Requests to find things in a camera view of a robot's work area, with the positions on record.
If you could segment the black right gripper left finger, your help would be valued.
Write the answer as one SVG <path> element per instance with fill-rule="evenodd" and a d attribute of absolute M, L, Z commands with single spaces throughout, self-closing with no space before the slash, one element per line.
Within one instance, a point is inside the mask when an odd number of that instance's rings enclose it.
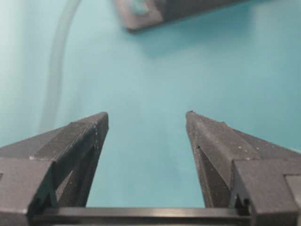
<path fill-rule="evenodd" d="M 109 130 L 106 112 L 0 149 L 0 223 L 31 226 L 48 207 L 85 207 Z"/>

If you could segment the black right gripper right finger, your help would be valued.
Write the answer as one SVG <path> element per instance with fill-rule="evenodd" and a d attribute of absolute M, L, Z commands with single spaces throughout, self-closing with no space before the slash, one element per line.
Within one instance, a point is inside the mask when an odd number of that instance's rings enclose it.
<path fill-rule="evenodd" d="M 301 155 L 193 111 L 186 113 L 205 206 L 231 208 L 252 226 L 301 223 Z"/>

